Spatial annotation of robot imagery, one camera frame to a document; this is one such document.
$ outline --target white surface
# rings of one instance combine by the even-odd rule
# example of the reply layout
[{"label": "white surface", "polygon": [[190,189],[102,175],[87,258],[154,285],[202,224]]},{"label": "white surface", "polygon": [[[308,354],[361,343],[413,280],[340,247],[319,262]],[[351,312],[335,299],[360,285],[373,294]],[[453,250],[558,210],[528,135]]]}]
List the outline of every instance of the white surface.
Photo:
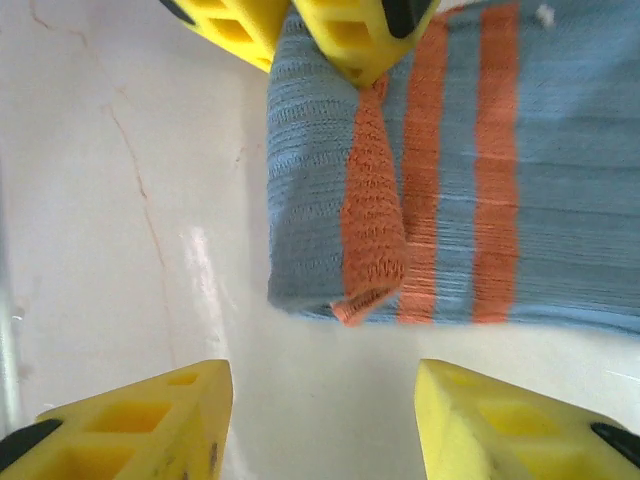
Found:
[{"label": "white surface", "polygon": [[267,77],[156,0],[0,3],[0,155],[24,406],[231,360],[225,479],[424,478],[418,359],[640,430],[640,344],[528,328],[346,329],[266,303]]}]

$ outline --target crack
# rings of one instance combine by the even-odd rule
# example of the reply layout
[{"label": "crack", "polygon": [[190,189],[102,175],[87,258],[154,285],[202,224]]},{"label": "crack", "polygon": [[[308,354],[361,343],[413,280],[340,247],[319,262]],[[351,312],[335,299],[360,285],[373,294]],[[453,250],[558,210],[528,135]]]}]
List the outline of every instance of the crack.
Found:
[{"label": "crack", "polygon": [[166,325],[167,335],[169,337],[168,343],[169,343],[169,353],[171,356],[171,365],[175,369],[178,366],[178,362],[176,360],[176,352],[172,342],[173,325],[175,322],[174,322],[173,314],[171,313],[171,308],[169,306],[169,289],[167,285],[167,263],[165,262],[164,254],[162,253],[162,248],[160,247],[160,239],[158,237],[158,233],[156,232],[155,226],[153,224],[153,220],[151,219],[151,200],[150,200],[149,194],[147,193],[147,189],[144,184],[144,181],[142,180],[142,175],[140,174],[140,162],[135,153],[135,150],[133,149],[133,145],[129,140],[129,136],[127,135],[127,132],[123,128],[122,124],[120,123],[120,120],[118,120],[118,117],[116,116],[113,110],[113,106],[111,104],[108,104],[104,107],[104,109],[109,113],[109,116],[113,120],[113,123],[115,123],[116,128],[120,132],[120,136],[122,137],[122,140],[125,143],[125,146],[127,147],[129,156],[131,157],[131,163],[133,166],[133,171],[135,173],[136,183],[138,185],[138,193],[140,194],[140,198],[142,199],[142,204],[143,204],[142,208],[143,208],[145,222],[149,230],[149,235],[151,236],[151,242],[153,243],[153,247],[156,252],[156,258],[158,259],[158,263],[160,264],[160,267],[162,269],[162,278],[161,278],[162,301],[163,301],[163,307],[164,307],[165,318],[167,323]]},{"label": "crack", "polygon": [[72,35],[74,37],[78,37],[82,42],[82,46],[89,52],[89,54],[95,60],[96,64],[98,65],[98,68],[107,79],[107,82],[109,83],[109,85],[111,85],[111,88],[113,88],[116,92],[122,95],[129,103],[131,103],[131,100],[129,99],[129,97],[127,96],[127,93],[125,92],[126,85],[123,85],[120,87],[116,86],[113,78],[111,77],[111,75],[109,75],[109,73],[107,72],[107,69],[102,63],[102,60],[98,55],[98,52],[96,52],[93,48],[89,46],[89,40],[87,39],[87,36],[84,34],[84,32],[80,30],[74,30],[69,28],[65,29],[65,28],[57,27],[55,25],[51,25],[50,23],[45,22],[42,18],[38,16],[38,12],[36,11],[36,1],[37,0],[29,0],[29,12],[31,13],[31,18],[33,19],[33,21],[36,22],[38,25],[41,25],[42,27],[46,28],[50,32],[62,32],[68,35]]}]

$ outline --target knitted fabric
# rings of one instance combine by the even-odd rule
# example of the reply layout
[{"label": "knitted fabric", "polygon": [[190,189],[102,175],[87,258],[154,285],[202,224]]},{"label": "knitted fabric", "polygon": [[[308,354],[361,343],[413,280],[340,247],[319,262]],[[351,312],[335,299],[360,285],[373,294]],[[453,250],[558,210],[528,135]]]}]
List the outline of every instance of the knitted fabric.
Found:
[{"label": "knitted fabric", "polygon": [[476,4],[355,90],[295,11],[268,92],[273,305],[640,333],[640,3]]}]

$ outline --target cloth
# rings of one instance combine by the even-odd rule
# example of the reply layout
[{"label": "cloth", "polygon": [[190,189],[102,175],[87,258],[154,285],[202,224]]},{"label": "cloth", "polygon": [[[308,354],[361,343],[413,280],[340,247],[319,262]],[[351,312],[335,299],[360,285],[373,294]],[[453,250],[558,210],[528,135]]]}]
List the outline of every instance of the cloth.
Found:
[{"label": "cloth", "polygon": [[268,90],[269,299],[309,318],[640,333],[640,3],[434,17],[357,91],[295,11]]}]

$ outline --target orange stripe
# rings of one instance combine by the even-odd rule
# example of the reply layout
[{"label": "orange stripe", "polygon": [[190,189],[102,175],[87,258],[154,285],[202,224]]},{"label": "orange stripe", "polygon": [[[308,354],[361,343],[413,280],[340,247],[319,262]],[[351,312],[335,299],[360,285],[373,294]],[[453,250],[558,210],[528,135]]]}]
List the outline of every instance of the orange stripe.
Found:
[{"label": "orange stripe", "polygon": [[432,19],[416,47],[404,126],[402,211],[410,265],[398,303],[400,323],[433,321],[440,120],[447,70],[448,14]]},{"label": "orange stripe", "polygon": [[476,119],[473,321],[506,322],[515,300],[518,185],[515,124],[518,6],[482,15]]},{"label": "orange stripe", "polygon": [[382,115],[388,79],[360,92],[340,211],[346,300],[333,313],[349,326],[395,292],[406,249],[393,156]]}]

